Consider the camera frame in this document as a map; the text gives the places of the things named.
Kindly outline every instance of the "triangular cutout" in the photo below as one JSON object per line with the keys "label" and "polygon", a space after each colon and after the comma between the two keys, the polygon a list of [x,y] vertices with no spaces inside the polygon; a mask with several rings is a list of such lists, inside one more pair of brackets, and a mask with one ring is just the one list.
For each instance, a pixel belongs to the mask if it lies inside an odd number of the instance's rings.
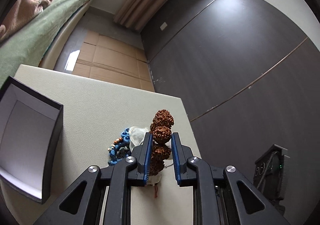
{"label": "triangular cutout", "polygon": [[242,181],[238,181],[237,186],[239,188],[246,213],[252,214],[258,211],[262,211],[265,208],[264,204]]}
{"label": "triangular cutout", "polygon": [[59,206],[59,209],[71,214],[77,214],[80,202],[87,186],[86,181],[82,181],[73,192]]}

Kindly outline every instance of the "red string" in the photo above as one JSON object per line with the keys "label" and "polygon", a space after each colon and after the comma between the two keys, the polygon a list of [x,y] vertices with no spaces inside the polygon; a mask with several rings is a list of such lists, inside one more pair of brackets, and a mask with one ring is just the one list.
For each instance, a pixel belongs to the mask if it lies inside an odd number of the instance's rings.
{"label": "red string", "polygon": [[155,184],[155,198],[158,197],[158,184]]}

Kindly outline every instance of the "gray floor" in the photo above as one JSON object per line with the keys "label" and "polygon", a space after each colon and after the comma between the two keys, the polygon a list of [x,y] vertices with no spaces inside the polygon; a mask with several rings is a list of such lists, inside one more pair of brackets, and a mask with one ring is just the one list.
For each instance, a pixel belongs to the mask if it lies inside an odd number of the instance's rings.
{"label": "gray floor", "polygon": [[88,30],[143,49],[140,34],[137,32],[133,32],[123,26],[117,25],[113,22],[113,16],[114,15],[108,12],[89,7],[88,11],[85,13],[73,32],[70,34],[56,62],[54,70],[66,73],[72,72],[65,70],[68,58],[72,52],[80,50]]}

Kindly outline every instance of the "black cable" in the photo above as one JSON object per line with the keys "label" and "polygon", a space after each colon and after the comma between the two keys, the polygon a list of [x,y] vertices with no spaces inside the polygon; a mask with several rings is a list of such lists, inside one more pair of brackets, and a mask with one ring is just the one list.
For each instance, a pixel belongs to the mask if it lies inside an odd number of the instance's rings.
{"label": "black cable", "polygon": [[257,189],[259,189],[260,185],[262,184],[262,181],[263,181],[263,179],[265,178],[265,176],[266,176],[266,174],[267,174],[267,171],[268,171],[269,165],[270,165],[270,163],[271,163],[271,160],[273,159],[273,156],[274,156],[276,153],[278,153],[278,151],[273,151],[273,152],[271,153],[271,156],[270,156],[269,160],[267,161],[266,166],[264,167],[264,170],[263,170],[261,179],[260,179],[260,181],[259,181],[259,183],[258,183],[258,185],[257,185]]}

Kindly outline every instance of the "dark wood panel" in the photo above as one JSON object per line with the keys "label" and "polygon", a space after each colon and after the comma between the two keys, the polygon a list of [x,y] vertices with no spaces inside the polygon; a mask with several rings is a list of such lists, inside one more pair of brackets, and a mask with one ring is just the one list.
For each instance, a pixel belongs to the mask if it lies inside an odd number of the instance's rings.
{"label": "dark wood panel", "polygon": [[261,76],[305,37],[263,0],[215,0],[150,62],[155,90],[180,97],[191,120]]}
{"label": "dark wood panel", "polygon": [[[213,0],[168,0],[148,22],[141,33],[147,59],[150,61],[173,36]],[[161,31],[160,26],[167,27]]]}
{"label": "dark wood panel", "polygon": [[250,89],[191,122],[202,158],[249,180],[272,144],[291,157],[285,217],[302,225],[320,199],[320,53],[310,40]]}

